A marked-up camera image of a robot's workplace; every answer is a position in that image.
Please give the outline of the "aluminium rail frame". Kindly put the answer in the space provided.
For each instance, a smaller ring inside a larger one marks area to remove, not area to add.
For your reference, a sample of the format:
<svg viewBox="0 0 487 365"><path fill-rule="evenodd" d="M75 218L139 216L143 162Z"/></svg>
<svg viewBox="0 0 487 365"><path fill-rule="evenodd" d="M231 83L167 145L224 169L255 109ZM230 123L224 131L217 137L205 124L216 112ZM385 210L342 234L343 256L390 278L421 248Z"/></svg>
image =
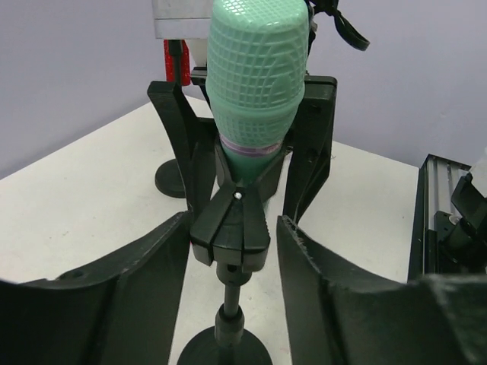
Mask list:
<svg viewBox="0 0 487 365"><path fill-rule="evenodd" d="M441 251L440 240L447 237L460 220L451 202L460 177L470 166L429 154L419 169L408 281L426 274L467 273L462 265L451 261Z"/></svg>

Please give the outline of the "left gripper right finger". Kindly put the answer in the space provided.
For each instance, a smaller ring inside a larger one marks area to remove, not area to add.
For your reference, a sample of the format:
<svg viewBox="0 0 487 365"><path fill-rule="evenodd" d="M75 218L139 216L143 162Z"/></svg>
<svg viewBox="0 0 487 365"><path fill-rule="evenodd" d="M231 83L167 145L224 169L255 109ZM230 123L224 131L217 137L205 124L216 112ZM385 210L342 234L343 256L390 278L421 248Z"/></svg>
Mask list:
<svg viewBox="0 0 487 365"><path fill-rule="evenodd" d="M295 364L484 364L486 278L427 275L402 284L276 226Z"/></svg>

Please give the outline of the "red glitter microphone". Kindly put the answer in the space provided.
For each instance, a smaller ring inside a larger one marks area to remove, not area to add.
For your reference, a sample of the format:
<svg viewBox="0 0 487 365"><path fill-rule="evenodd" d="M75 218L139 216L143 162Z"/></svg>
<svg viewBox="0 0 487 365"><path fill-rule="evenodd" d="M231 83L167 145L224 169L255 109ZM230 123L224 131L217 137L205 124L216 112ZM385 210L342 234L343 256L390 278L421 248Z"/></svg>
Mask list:
<svg viewBox="0 0 487 365"><path fill-rule="evenodd" d="M189 48L184 40L164 40L166 80L185 87L191 84Z"/></svg>

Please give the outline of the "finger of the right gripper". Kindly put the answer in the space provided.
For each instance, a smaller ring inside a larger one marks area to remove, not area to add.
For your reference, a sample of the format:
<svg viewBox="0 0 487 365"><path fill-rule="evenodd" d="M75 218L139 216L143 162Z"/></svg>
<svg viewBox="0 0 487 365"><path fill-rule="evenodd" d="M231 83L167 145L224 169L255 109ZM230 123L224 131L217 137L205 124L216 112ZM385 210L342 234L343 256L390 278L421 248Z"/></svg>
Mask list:
<svg viewBox="0 0 487 365"><path fill-rule="evenodd" d="M153 81L148 97L167 132L191 211L209 203L215 181L214 140L178 84Z"/></svg>
<svg viewBox="0 0 487 365"><path fill-rule="evenodd" d="M329 177L337 85L330 76L307 76L304 98L286 136L291 161L282 213L295 223Z"/></svg>

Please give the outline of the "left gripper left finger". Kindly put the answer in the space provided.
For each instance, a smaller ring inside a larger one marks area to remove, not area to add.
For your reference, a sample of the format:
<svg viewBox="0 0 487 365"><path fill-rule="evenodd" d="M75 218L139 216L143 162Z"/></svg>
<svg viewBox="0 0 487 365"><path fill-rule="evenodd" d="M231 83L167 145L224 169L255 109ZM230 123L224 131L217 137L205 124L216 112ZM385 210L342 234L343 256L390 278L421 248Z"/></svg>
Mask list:
<svg viewBox="0 0 487 365"><path fill-rule="evenodd" d="M166 364L189 253L180 212L49 281L1 283L3 364Z"/></svg>

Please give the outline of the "teal microphone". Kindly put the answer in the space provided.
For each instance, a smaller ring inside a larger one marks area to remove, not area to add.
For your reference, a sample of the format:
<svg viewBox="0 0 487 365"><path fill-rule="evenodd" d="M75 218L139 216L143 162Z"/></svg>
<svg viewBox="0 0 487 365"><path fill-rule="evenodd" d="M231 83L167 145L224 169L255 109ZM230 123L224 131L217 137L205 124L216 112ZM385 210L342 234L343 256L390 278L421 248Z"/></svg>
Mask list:
<svg viewBox="0 0 487 365"><path fill-rule="evenodd" d="M234 181L251 184L281 150L304 97L304 1L215 1L206 91Z"/></svg>

